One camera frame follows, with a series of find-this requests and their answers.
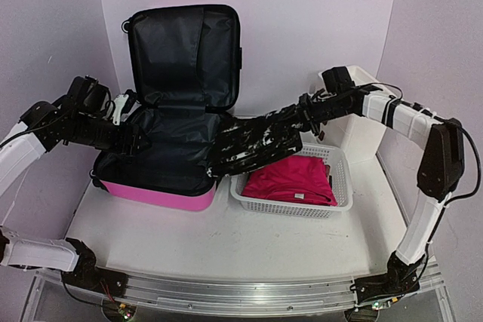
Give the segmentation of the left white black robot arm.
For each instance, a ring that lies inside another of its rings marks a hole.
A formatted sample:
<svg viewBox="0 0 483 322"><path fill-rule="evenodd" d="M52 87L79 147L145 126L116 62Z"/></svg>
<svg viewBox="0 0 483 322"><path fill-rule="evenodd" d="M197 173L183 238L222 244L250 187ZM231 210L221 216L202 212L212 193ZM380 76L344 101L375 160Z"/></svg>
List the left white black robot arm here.
<svg viewBox="0 0 483 322"><path fill-rule="evenodd" d="M119 155L135 155L150 141L141 128L122 122L117 107L130 103L133 94L107 99L108 88L70 91L53 103L32 105L1 141L1 192L7 192L32 164L59 144L89 146ZM78 239L43 238L1 225L1 264L12 268L49 268L71 274L86 290L101 283L95 253Z"/></svg>

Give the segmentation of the plaid garment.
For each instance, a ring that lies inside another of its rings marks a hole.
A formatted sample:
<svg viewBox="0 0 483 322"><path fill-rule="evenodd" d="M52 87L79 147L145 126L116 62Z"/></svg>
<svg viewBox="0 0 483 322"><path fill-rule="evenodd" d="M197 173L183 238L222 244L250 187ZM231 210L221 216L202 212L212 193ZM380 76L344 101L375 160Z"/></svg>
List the plaid garment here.
<svg viewBox="0 0 483 322"><path fill-rule="evenodd" d="M331 175L331 167L328 164L325 165L325 175L326 175L326 177L328 179L329 186L332 188L332 185L333 185L333 177Z"/></svg>

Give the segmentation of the magenta garment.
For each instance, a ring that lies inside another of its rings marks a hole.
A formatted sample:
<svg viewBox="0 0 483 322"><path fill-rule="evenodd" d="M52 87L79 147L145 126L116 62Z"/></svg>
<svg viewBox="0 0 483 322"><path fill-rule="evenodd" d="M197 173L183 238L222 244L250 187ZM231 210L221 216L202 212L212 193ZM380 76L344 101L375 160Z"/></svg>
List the magenta garment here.
<svg viewBox="0 0 483 322"><path fill-rule="evenodd" d="M337 206L321 158L292 155L254 171L241 193L247 198Z"/></svg>

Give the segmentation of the black white patterned garment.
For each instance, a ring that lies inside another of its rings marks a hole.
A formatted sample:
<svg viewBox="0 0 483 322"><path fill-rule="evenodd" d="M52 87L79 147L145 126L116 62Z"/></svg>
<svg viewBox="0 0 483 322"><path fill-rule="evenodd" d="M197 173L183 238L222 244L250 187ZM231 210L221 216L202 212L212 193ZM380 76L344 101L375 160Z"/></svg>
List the black white patterned garment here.
<svg viewBox="0 0 483 322"><path fill-rule="evenodd" d="M301 134L319 134L320 123L298 104L254 118L226 116L208 153L207 175L250 173L294 155L303 148Z"/></svg>

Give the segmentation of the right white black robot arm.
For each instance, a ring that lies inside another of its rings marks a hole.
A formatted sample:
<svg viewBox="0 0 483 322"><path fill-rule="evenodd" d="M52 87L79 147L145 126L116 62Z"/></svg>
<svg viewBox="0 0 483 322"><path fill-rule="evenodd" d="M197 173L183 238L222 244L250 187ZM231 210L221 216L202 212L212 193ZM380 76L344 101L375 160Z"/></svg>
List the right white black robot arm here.
<svg viewBox="0 0 483 322"><path fill-rule="evenodd" d="M381 84L347 86L327 96L303 94L295 107L300 130L319 131L320 124L347 115L382 124L423 152L415 177L417 201L407 229L390 254L382 274L356 278L352 285L360 305L401 298L420 288L429 248L464 173L461 123L443 119L418 103L393 96Z"/></svg>

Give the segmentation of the white three-drawer storage cabinet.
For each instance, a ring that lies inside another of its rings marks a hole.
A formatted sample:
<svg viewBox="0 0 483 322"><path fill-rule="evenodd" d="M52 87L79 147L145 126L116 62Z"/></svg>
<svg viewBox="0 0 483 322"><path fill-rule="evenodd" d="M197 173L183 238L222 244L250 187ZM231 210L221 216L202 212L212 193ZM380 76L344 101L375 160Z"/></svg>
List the white three-drawer storage cabinet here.
<svg viewBox="0 0 483 322"><path fill-rule="evenodd" d="M386 127L357 115L347 115L321 125L322 136L315 141L341 149L349 164L369 161L376 157Z"/></svg>

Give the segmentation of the pink cartoon child suitcase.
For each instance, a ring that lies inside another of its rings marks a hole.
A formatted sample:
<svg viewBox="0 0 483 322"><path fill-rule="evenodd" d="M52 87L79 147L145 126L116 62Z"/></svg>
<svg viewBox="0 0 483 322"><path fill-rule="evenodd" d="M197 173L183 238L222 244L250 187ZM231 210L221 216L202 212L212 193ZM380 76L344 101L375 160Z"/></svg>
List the pink cartoon child suitcase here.
<svg viewBox="0 0 483 322"><path fill-rule="evenodd" d="M138 107L128 121L151 146L135 156L102 152L91 170L96 188L162 207L201 211L217 187L208 152L238 99L241 25L228 5L138 11L128 37Z"/></svg>

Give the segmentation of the white perforated plastic basket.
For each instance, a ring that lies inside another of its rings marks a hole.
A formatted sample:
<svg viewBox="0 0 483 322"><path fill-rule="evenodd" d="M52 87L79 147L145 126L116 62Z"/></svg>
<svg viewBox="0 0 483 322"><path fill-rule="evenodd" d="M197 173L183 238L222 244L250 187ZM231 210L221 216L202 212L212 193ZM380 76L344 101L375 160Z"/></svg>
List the white perforated plastic basket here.
<svg viewBox="0 0 483 322"><path fill-rule="evenodd" d="M233 176L230 192L244 209L259 213L327 219L353 205L344 152L308 143L295 155Z"/></svg>

